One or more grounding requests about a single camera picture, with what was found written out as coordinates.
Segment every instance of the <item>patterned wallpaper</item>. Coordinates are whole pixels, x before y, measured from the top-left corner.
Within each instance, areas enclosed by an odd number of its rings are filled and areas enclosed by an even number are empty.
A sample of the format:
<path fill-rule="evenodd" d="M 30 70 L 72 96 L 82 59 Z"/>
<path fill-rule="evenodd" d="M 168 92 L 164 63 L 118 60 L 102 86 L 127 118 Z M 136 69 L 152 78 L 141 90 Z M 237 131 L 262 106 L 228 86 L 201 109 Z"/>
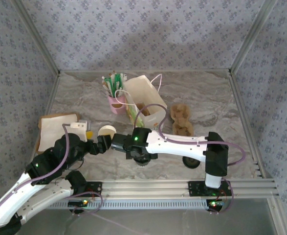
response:
<path fill-rule="evenodd" d="M 279 0 L 236 78 L 287 213 L 287 0 Z"/>
<path fill-rule="evenodd" d="M 263 0 L 22 0 L 59 70 L 229 68 Z"/>
<path fill-rule="evenodd" d="M 0 1 L 0 197 L 29 162 L 54 76 L 10 1 Z"/>

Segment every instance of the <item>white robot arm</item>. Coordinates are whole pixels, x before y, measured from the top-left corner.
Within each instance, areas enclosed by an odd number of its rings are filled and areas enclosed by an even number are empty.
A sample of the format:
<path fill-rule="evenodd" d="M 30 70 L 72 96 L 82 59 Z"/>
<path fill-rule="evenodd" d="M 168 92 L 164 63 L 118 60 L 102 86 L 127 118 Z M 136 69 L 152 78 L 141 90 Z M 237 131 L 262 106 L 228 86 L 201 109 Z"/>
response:
<path fill-rule="evenodd" d="M 193 143 L 172 143 L 167 139 Z M 48 190 L 42 193 L 39 191 L 60 177 L 64 169 L 82 160 L 86 153 L 97 155 L 104 153 L 109 147 L 125 152 L 126 159 L 134 159 L 139 165 L 146 165 L 150 160 L 157 159 L 158 153 L 181 155 L 205 162 L 206 186 L 219 188 L 222 177 L 227 175 L 228 146 L 205 144 L 205 141 L 223 140 L 214 132 L 209 132 L 207 137 L 165 135 L 163 139 L 158 132 L 147 128 L 135 128 L 132 135 L 127 136 L 115 134 L 112 140 L 110 136 L 98 136 L 97 144 L 93 141 L 83 142 L 77 135 L 69 134 L 69 154 L 64 165 L 54 174 L 36 181 L 36 178 L 56 169 L 64 158 L 66 140 L 63 136 L 55 142 L 53 148 L 36 156 L 16 184 L 0 199 L 0 235 L 15 234 L 22 224 L 43 209 L 61 199 L 85 192 L 86 181 L 79 171 L 69 173 L 65 179 Z M 29 180 L 35 181 L 15 190 L 18 185 Z"/>
<path fill-rule="evenodd" d="M 210 188 L 220 187 L 222 177 L 227 175 L 228 146 L 203 143 L 205 141 L 223 141 L 217 133 L 209 132 L 207 137 L 184 137 L 167 134 L 164 136 L 165 139 L 157 131 L 137 127 L 134 128 L 132 135 L 115 134 L 111 147 L 126 152 L 126 159 L 134 159 L 139 165 L 146 165 L 150 160 L 157 159 L 158 153 L 175 154 L 205 162 L 206 186 Z M 167 139 L 193 142 L 194 144 L 172 143 Z"/>
<path fill-rule="evenodd" d="M 0 199 L 0 235 L 15 234 L 22 224 L 54 202 L 85 191 L 86 180 L 79 171 L 72 171 L 57 185 L 40 192 L 87 153 L 97 155 L 106 152 L 111 142 L 110 136 L 98 136 L 98 143 L 92 140 L 83 142 L 72 133 L 68 134 L 68 139 L 67 157 L 66 138 L 63 136 L 53 148 L 36 156 L 15 185 Z"/>

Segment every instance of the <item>black wheel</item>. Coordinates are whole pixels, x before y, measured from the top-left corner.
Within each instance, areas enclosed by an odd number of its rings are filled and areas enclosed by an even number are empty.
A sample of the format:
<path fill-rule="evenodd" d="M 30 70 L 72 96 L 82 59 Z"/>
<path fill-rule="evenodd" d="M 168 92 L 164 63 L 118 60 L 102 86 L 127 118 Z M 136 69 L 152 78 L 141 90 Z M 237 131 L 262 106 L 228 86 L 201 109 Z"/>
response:
<path fill-rule="evenodd" d="M 142 160 L 142 159 L 134 159 L 134 161 L 139 165 L 139 166 L 145 166 L 147 165 L 151 160 Z"/>
<path fill-rule="evenodd" d="M 84 210 L 80 210 L 80 209 L 76 209 L 76 210 L 69 209 L 69 211 L 72 212 L 72 213 L 74 211 L 75 214 L 81 214 L 82 212 L 84 212 Z"/>
<path fill-rule="evenodd" d="M 188 158 L 188 157 L 182 157 L 182 162 L 183 164 L 190 168 L 190 169 L 195 169 L 200 165 L 200 161 L 193 159 L 193 158 Z"/>

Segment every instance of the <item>pink cup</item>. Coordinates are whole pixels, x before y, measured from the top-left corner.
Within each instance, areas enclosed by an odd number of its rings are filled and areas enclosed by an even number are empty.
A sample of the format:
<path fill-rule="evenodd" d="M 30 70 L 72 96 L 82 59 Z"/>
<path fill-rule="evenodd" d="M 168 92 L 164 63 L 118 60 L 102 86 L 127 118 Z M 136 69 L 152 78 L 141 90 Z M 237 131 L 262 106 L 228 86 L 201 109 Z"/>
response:
<path fill-rule="evenodd" d="M 125 95 L 122 95 L 120 97 L 113 98 L 108 96 L 108 100 L 110 103 L 110 110 L 115 113 L 115 114 L 123 114 L 126 112 L 126 106 L 124 104 L 120 104 L 117 102 L 117 100 L 121 103 L 125 103 L 126 102 L 126 98 Z"/>

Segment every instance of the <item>gray marble floor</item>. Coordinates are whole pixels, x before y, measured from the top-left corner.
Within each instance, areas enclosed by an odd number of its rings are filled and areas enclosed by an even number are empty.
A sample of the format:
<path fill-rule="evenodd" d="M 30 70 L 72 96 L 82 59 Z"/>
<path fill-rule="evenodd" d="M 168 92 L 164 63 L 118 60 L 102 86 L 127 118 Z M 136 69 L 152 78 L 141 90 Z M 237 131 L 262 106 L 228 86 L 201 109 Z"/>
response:
<path fill-rule="evenodd" d="M 101 84 L 101 76 L 106 76 L 108 73 L 61 73 L 51 113 L 79 112 L 82 119 L 92 121 L 94 138 L 104 125 L 113 125 L 118 133 L 131 134 L 132 126 L 126 114 L 115 115 L 110 111 Z M 127 76 L 130 79 L 144 74 L 152 80 L 159 73 L 137 71 L 128 72 Z M 192 111 L 190 122 L 193 124 L 195 136 L 207 136 L 209 131 L 214 131 L 225 141 L 237 143 L 246 151 L 245 162 L 229 167 L 227 178 L 253 178 L 255 174 L 253 160 L 226 72 L 193 71 L 162 72 L 162 74 L 160 96 L 168 107 L 178 102 L 190 106 Z M 163 132 L 172 133 L 170 117 L 165 122 Z M 229 148 L 229 162 L 240 157 L 239 150 Z M 204 169 L 203 163 L 197 169 L 188 169 L 183 165 L 180 156 L 165 154 L 159 154 L 158 160 L 141 167 L 133 160 L 126 160 L 125 154 L 110 149 L 103 155 L 86 155 L 80 171 L 88 180 L 200 179 L 205 176 Z"/>

